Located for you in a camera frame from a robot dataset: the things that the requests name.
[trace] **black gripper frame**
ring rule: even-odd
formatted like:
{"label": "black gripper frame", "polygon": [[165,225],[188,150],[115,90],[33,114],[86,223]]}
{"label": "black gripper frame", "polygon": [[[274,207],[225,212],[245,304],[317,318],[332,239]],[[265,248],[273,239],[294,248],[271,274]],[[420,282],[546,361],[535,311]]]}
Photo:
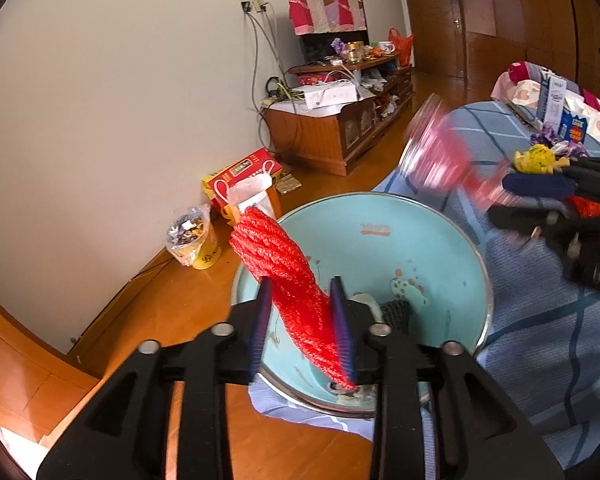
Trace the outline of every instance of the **black gripper frame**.
{"label": "black gripper frame", "polygon": [[577,184],[577,196],[600,203],[600,157],[572,159],[571,165],[561,171]]}
{"label": "black gripper frame", "polygon": [[550,208],[503,205],[491,206],[487,215],[498,229],[525,236],[540,228],[547,246],[560,258],[564,279],[600,292],[600,217],[567,218]]}
{"label": "black gripper frame", "polygon": [[[528,420],[461,345],[417,346],[375,324],[366,305],[347,300],[339,278],[331,294],[346,306],[356,384],[378,384],[370,479],[424,480],[421,410],[434,421],[439,479],[564,479]],[[178,480],[233,479],[225,385],[253,381],[270,308],[271,282],[264,279],[255,300],[235,305],[226,323],[194,340],[166,348],[143,342],[61,435],[38,480],[165,478],[175,381],[184,382]],[[419,381],[429,383],[424,407]]]}

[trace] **cardboard box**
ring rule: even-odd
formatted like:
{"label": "cardboard box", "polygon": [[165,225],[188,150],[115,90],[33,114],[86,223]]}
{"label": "cardboard box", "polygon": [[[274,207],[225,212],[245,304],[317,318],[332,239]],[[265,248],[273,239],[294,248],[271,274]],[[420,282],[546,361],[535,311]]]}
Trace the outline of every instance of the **cardboard box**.
{"label": "cardboard box", "polygon": [[213,206],[218,209],[222,216],[230,223],[232,218],[228,211],[226,195],[231,186],[252,175],[266,171],[273,179],[274,185],[280,177],[282,166],[264,148],[260,148],[251,155],[239,160],[235,164],[227,166],[221,171],[216,171],[202,179],[202,187],[205,194],[210,198]]}

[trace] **white cup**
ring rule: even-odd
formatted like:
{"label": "white cup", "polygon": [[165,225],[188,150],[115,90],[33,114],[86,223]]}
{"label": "white cup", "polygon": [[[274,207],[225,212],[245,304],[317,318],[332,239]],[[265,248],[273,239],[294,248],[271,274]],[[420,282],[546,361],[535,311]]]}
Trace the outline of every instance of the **white cup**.
{"label": "white cup", "polygon": [[378,46],[385,54],[392,54],[395,52],[395,45],[391,41],[378,41]]}

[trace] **white wall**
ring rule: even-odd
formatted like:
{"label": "white wall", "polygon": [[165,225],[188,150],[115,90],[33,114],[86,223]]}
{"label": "white wall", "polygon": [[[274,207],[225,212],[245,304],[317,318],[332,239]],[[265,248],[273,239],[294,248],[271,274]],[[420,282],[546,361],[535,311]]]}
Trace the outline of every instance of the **white wall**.
{"label": "white wall", "polygon": [[[259,147],[240,1],[0,11],[0,303],[61,351],[201,202],[200,177]],[[299,64],[286,0],[269,1]],[[372,41],[404,31],[400,0],[365,7]],[[258,95],[273,69],[266,52]]]}

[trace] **coiled red rope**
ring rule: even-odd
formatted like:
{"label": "coiled red rope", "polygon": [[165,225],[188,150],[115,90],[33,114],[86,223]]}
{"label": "coiled red rope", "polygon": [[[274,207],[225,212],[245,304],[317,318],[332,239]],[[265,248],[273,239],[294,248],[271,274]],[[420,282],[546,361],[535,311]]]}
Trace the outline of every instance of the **coiled red rope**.
{"label": "coiled red rope", "polygon": [[270,277],[273,303],[302,354],[330,379],[352,388],[338,358],[329,297],[315,282],[300,247],[256,207],[240,216],[230,244],[256,280]]}

